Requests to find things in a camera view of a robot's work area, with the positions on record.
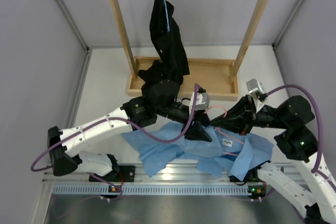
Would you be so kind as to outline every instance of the white tabletop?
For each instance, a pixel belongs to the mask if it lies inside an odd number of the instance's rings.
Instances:
[[[135,56],[157,56],[154,48],[134,48]],[[235,59],[238,46],[211,46],[211,47],[185,47],[189,58]],[[128,102],[131,97],[126,94],[130,70],[122,48],[94,49],[88,73],[81,96],[76,117],[76,125],[81,125],[108,114],[114,109]],[[283,80],[271,46],[250,46],[238,72],[238,89],[241,96],[247,93],[246,82],[256,78],[264,84],[266,91],[280,85]],[[267,104],[277,107],[288,96],[284,90],[271,95]],[[230,109],[235,102],[211,101],[210,105],[222,105]],[[220,109],[209,111],[210,119],[222,114]],[[157,123],[146,129],[158,130],[169,120],[158,117]],[[274,136],[283,132],[277,129],[253,128],[253,133],[263,136],[274,143],[272,161],[275,163],[288,163],[284,154],[276,146]],[[113,154],[120,164],[139,164],[139,153],[135,151],[121,136],[105,140],[87,149],[101,154]],[[196,163],[194,160],[175,159],[171,163]]]

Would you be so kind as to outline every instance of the white label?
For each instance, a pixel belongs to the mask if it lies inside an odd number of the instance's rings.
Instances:
[[[232,147],[233,141],[223,138],[223,145]]]

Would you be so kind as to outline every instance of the wooden clothes rack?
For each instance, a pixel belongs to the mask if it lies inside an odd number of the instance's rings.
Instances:
[[[131,70],[128,95],[140,96],[141,87],[144,84],[144,81],[141,80],[141,78],[138,78],[138,69],[148,69],[152,65],[152,62],[158,58],[133,57],[119,2],[118,0],[109,0],[109,2],[118,24],[121,41]],[[194,83],[199,83],[207,90],[207,93],[213,100],[238,100],[237,73],[267,2],[268,0],[257,1],[236,60],[188,58],[190,75],[184,76],[184,82],[180,87],[179,97],[190,96],[194,89]]]

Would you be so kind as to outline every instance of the blue fabric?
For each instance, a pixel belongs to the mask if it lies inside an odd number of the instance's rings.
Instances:
[[[170,122],[152,135],[170,140],[180,134],[182,125]],[[124,133],[126,141],[140,153],[143,168],[152,177],[175,158],[198,160],[197,169],[220,176],[223,169],[228,175],[243,180],[247,171],[271,159],[273,144],[256,134],[240,136],[236,133],[220,129],[221,132],[244,142],[238,143],[230,137],[220,134],[215,128],[209,126],[205,131],[212,138],[212,142],[191,141],[184,137],[174,143],[159,143],[141,131]],[[224,154],[235,153],[238,156]]]

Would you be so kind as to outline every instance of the black cloth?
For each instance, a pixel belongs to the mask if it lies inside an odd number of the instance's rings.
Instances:
[[[163,0],[154,1],[150,34],[162,62],[155,60],[148,70],[139,70],[139,77],[145,81],[141,88],[143,94],[147,93],[153,84],[164,79],[175,81],[180,86],[183,83],[183,76],[190,74],[187,56],[181,42],[180,29],[172,17],[174,6],[168,1],[166,4],[169,32],[167,32],[164,2]]]

